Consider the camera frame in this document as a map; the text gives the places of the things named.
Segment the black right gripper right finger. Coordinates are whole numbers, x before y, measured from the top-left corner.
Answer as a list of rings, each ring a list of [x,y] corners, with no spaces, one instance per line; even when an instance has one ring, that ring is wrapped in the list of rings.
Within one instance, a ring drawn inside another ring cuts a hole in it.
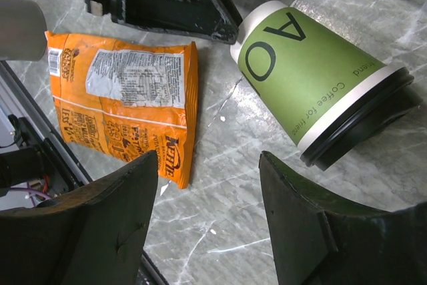
[[[280,284],[425,284],[426,204],[387,212],[301,176],[271,152],[259,160]]]

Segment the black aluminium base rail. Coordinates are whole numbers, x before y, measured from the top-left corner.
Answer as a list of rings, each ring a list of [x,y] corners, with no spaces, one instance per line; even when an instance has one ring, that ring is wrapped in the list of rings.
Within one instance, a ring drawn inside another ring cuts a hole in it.
[[[5,61],[1,62],[1,212],[94,182]],[[165,284],[143,249],[135,284]]]

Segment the green paper coffee cup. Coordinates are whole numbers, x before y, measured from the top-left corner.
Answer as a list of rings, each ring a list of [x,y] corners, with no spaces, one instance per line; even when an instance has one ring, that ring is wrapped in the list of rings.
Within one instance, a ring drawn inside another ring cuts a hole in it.
[[[230,54],[301,152],[398,70],[280,1],[244,18]]]

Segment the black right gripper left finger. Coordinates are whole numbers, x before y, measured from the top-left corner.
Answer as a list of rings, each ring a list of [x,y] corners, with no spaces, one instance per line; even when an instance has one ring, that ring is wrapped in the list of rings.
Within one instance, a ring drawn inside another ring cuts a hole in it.
[[[135,284],[157,191],[147,152],[35,208],[1,212],[2,284]]]

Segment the black plastic cup lid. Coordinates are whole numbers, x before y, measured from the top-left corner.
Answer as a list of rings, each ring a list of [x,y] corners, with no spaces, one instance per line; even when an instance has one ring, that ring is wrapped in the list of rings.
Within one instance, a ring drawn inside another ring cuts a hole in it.
[[[413,80],[402,67],[367,93],[357,95],[330,125],[314,130],[315,140],[304,149],[301,160],[324,171],[356,145],[418,107],[422,98],[410,87]]]

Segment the orange chips bag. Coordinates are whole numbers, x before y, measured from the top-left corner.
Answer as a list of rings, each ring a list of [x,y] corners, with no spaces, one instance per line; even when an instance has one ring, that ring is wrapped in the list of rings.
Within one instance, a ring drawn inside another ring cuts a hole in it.
[[[159,176],[187,188],[197,123],[196,44],[147,47],[50,31],[45,37],[63,140],[124,162],[155,151]]]

